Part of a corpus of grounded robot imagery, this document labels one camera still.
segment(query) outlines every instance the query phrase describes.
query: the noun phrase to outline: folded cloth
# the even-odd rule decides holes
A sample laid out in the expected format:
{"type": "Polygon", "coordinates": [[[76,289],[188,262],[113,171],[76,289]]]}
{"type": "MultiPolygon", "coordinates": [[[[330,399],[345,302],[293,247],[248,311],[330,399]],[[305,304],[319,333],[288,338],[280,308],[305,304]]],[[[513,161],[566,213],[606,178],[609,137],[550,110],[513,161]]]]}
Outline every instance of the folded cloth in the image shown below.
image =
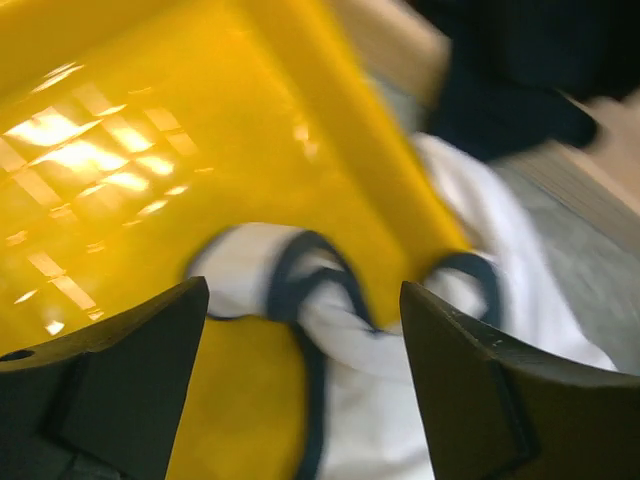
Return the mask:
{"type": "MultiPolygon", "coordinates": [[[[476,253],[443,258],[425,285],[458,309],[526,342],[613,368],[582,335],[548,272],[526,214],[482,164],[442,141],[416,138],[442,198],[476,253]]],[[[376,327],[356,274],[320,234],[238,225],[207,246],[209,314],[288,324],[307,371],[307,437],[296,480],[434,478],[399,322],[376,327]]]]}

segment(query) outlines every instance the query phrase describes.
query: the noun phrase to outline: black cloth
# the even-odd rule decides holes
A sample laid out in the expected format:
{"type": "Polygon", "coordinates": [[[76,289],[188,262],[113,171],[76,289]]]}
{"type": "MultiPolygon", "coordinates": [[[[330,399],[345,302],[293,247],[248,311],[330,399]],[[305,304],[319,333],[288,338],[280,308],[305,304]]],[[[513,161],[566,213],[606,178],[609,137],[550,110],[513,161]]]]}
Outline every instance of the black cloth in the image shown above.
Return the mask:
{"type": "Polygon", "coordinates": [[[424,130],[490,161],[548,139],[581,148],[596,122],[567,96],[622,99],[640,84],[640,4],[413,0],[452,41],[424,130]]]}

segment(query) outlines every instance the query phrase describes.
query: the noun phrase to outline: yellow surface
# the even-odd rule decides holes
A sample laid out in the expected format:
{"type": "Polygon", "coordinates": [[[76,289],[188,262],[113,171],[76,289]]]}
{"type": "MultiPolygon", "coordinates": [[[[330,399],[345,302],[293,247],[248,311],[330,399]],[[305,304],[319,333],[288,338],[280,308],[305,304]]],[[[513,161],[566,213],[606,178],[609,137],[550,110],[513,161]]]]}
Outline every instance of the yellow surface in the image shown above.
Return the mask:
{"type": "MultiPolygon", "coordinates": [[[[0,3],[1,48],[24,56],[0,82],[0,353],[143,302],[249,221],[325,234],[377,321],[397,319],[401,281],[465,243],[328,12],[139,3],[148,18],[121,22],[124,1],[60,0],[46,22],[41,1],[0,3]]],[[[303,400],[286,328],[208,323],[169,478],[288,478],[303,400]]]]}

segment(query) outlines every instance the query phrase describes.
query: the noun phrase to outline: yellow tray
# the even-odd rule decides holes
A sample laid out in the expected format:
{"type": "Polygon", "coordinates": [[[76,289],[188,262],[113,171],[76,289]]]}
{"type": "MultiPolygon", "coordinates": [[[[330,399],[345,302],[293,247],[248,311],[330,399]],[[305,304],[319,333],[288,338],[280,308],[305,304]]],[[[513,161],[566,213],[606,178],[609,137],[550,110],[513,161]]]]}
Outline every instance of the yellow tray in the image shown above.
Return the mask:
{"type": "MultiPolygon", "coordinates": [[[[0,27],[0,353],[170,287],[233,224],[326,235],[381,325],[466,246],[317,0],[23,0],[0,27]]],[[[208,323],[169,478],[287,478],[302,397],[285,327],[208,323]]]]}

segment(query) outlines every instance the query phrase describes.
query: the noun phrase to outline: black object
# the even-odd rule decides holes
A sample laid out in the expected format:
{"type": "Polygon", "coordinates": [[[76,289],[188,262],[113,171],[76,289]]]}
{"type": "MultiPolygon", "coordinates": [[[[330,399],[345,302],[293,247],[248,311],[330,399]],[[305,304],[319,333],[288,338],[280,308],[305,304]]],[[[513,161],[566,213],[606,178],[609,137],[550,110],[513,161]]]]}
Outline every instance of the black object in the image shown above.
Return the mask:
{"type": "Polygon", "coordinates": [[[640,84],[630,0],[409,0],[452,40],[425,131],[490,161],[547,139],[581,148],[595,121],[565,95],[622,99],[640,84]]]}
{"type": "Polygon", "coordinates": [[[0,478],[163,479],[208,299],[191,279],[2,357],[0,478]]]}
{"type": "Polygon", "coordinates": [[[418,285],[401,310],[438,479],[640,478],[640,378],[538,350],[418,285]]]}

